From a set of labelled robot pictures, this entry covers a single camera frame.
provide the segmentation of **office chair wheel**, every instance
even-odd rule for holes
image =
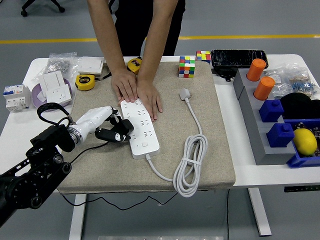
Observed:
[[[65,10],[66,10],[66,9],[65,9],[64,7],[62,7],[62,6],[61,6],[61,7],[59,7],[59,11],[60,11],[60,13],[64,13],[64,12],[65,12]]]
[[[23,17],[27,17],[27,16],[28,16],[28,13],[27,13],[27,11],[22,10],[22,11],[21,11],[21,15],[22,15]]]

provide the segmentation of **table leg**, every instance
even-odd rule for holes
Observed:
[[[86,199],[87,194],[77,194],[75,195],[74,204],[84,203]],[[85,216],[85,207],[86,204],[73,207],[69,240],[81,240],[82,226],[84,223]]]
[[[248,188],[251,204],[254,211],[256,224],[259,230],[260,236],[270,236],[271,229],[267,219],[264,203],[260,195],[258,187]]]

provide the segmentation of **white cable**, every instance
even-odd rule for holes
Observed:
[[[191,108],[189,99],[186,97],[185,102],[187,103],[189,110],[198,126],[200,134],[189,136],[184,143],[184,153],[181,162],[175,173],[173,179],[167,178],[159,173],[151,162],[151,157],[149,154],[145,155],[146,160],[149,162],[151,168],[161,179],[173,182],[174,189],[183,197],[189,198],[193,196],[199,185],[201,165],[205,158],[208,150],[208,140],[205,135],[202,134],[202,129],[200,123]],[[191,166],[190,170],[186,173],[187,166]],[[188,177],[193,172],[193,178],[191,183],[187,183],[186,177]]]

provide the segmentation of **person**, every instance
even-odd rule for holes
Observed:
[[[87,0],[87,3],[118,100],[134,102],[139,97],[151,120],[157,120],[163,107],[153,80],[161,57],[175,53],[185,0],[119,0],[115,23],[108,0]],[[145,38],[143,61],[136,78],[127,70],[123,56],[140,56]]]

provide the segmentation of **human hand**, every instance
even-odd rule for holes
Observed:
[[[136,92],[146,110],[148,111],[151,121],[154,122],[158,119],[158,110],[162,113],[162,103],[160,94],[152,82],[138,80],[136,82]]]
[[[133,103],[138,99],[136,76],[127,69],[112,73],[111,85],[119,101],[123,98],[127,103]]]

